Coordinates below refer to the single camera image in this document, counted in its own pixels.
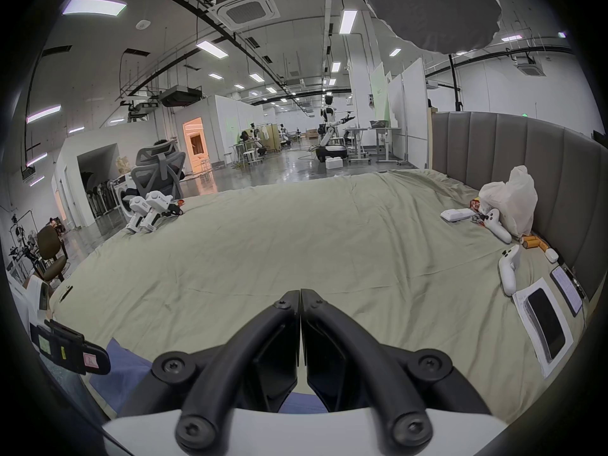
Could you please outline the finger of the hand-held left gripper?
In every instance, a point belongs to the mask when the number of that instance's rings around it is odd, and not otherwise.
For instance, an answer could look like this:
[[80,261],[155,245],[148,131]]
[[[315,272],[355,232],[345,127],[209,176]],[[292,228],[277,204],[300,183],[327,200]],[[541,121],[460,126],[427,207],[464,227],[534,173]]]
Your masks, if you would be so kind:
[[110,357],[103,347],[55,320],[44,321],[44,357],[79,375],[107,375],[111,370]]

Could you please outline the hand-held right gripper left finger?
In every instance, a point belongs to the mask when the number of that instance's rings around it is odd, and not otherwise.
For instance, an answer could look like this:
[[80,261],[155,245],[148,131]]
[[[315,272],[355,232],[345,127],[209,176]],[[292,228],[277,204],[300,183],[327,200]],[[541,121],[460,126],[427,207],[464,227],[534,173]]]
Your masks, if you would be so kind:
[[300,291],[288,291],[223,345],[161,354],[118,417],[179,409],[175,442],[217,449],[232,409],[276,414],[297,385],[300,311]]

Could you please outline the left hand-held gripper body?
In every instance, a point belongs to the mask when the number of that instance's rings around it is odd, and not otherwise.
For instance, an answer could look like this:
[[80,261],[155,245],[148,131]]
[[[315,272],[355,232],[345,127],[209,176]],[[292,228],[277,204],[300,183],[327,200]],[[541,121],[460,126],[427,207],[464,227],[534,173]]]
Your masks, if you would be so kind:
[[19,315],[21,322],[35,347],[39,347],[39,330],[46,329],[45,322],[51,319],[49,300],[52,288],[42,278],[31,275],[19,285]]

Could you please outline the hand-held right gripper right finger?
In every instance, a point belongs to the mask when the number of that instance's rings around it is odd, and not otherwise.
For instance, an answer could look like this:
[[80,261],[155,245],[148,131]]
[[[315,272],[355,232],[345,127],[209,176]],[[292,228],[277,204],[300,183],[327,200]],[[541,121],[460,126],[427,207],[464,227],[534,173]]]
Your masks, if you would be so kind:
[[329,412],[371,408],[391,450],[422,450],[438,433],[427,409],[491,415],[443,351],[381,344],[311,289],[300,291],[307,382]]

